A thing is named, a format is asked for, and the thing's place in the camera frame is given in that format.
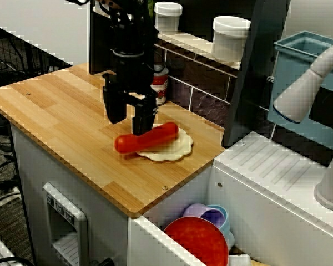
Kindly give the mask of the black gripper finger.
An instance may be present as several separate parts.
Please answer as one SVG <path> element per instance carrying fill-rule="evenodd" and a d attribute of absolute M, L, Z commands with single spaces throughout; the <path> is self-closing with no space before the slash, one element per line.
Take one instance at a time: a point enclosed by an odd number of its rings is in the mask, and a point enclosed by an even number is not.
<path fill-rule="evenodd" d="M 153 127 L 156 113 L 156 106 L 137 105 L 135 107 L 135 116 L 132 119 L 133 134 L 139 136 L 150 131 Z"/>
<path fill-rule="evenodd" d="M 116 91 L 103 91 L 107 117 L 112 124 L 123 121 L 127 117 L 124 97 Z"/>

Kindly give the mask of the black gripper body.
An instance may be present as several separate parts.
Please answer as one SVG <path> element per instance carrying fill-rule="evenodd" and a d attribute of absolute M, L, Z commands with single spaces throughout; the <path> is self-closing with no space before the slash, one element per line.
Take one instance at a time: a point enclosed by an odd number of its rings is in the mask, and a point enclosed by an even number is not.
<path fill-rule="evenodd" d="M 127 105 L 157 106 L 156 93 L 151 88 L 154 69 L 145 62 L 145 53 L 113 53 L 114 68 L 103 74 L 103 91 L 120 93 Z"/>

